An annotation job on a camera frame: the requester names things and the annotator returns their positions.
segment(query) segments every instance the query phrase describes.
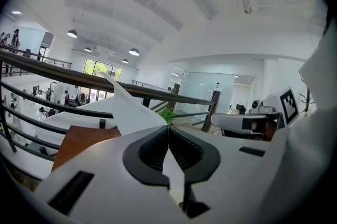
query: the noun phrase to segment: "green plant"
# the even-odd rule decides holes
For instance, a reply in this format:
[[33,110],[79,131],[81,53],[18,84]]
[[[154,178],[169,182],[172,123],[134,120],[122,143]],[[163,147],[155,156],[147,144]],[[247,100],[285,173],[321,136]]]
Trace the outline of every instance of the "green plant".
[[176,113],[172,112],[169,108],[164,108],[161,112],[158,113],[164,120],[168,123],[171,124],[172,120],[174,117],[177,115]]

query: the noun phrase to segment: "ceiling light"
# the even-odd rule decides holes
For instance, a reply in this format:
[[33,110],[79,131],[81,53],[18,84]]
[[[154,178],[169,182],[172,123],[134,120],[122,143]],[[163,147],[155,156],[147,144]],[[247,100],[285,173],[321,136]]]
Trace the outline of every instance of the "ceiling light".
[[77,32],[73,29],[69,30],[67,35],[73,38],[77,38]]
[[139,51],[135,48],[132,48],[131,50],[129,50],[129,53],[134,56],[139,56]]

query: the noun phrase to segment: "wooden handrail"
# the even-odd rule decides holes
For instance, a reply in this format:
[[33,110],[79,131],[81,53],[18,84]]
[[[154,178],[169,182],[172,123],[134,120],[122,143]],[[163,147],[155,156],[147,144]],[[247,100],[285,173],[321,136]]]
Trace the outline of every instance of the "wooden handrail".
[[[78,71],[63,69],[57,66],[46,64],[38,60],[30,59],[28,57],[16,55],[14,53],[5,52],[0,49],[0,61],[7,64],[19,67],[20,69],[29,71],[31,73],[57,80],[60,82],[77,85],[85,88],[101,90],[105,92],[114,93],[114,86],[105,78],[92,76]],[[162,101],[174,101],[178,103],[200,104],[200,105],[214,105],[215,102],[189,98],[171,93],[166,93],[150,88],[144,88],[137,85],[120,83],[128,93],[138,98],[147,98]]]
[[16,48],[11,48],[11,47],[8,47],[6,45],[0,45],[0,49],[14,51],[14,52],[18,52],[18,53],[29,54],[29,55],[34,55],[34,56],[38,56],[38,57],[41,57],[41,58],[46,58],[46,59],[50,59],[50,60],[54,60],[54,61],[59,61],[59,62],[63,62],[63,63],[66,63],[66,64],[70,64],[70,66],[73,64],[73,63],[62,61],[62,60],[59,60],[59,59],[54,59],[54,58],[51,58],[51,57],[43,56],[42,54],[35,54],[35,53],[19,50],[19,49],[16,49]]

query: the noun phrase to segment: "brown table top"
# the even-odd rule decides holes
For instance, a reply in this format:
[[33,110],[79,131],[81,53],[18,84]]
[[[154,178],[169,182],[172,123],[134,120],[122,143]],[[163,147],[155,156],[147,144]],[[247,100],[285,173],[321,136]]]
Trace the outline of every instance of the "brown table top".
[[52,171],[69,161],[88,147],[101,141],[120,137],[117,129],[91,129],[72,125],[58,150]]

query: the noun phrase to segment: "wooden table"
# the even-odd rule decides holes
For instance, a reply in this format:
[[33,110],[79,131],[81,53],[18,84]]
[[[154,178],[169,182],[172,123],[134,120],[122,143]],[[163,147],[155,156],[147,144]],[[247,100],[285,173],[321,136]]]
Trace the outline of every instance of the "wooden table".
[[55,157],[52,171],[69,161],[88,147],[101,141],[120,137],[117,129],[91,129],[72,125]]

